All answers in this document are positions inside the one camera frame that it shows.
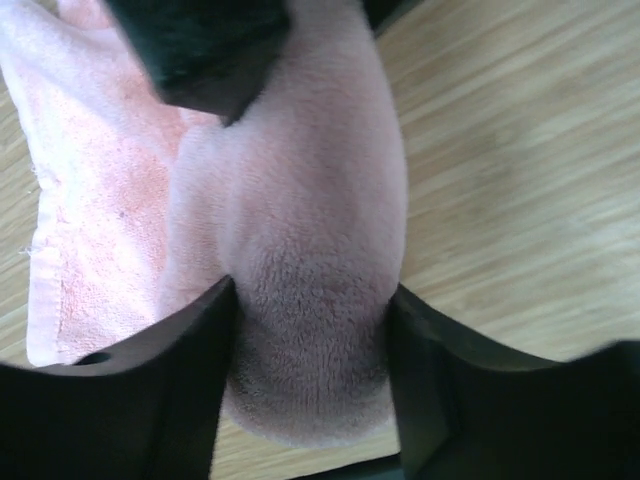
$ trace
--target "pink towel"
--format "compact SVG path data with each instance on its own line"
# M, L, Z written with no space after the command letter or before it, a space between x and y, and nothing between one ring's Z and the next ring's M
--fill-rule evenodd
M294 446L391 416L381 321L405 246L393 99L356 0L290 0L294 30L230 128L168 107L97 0L0 0L0 63L42 193L27 348L73 362L225 274L244 318L225 411Z

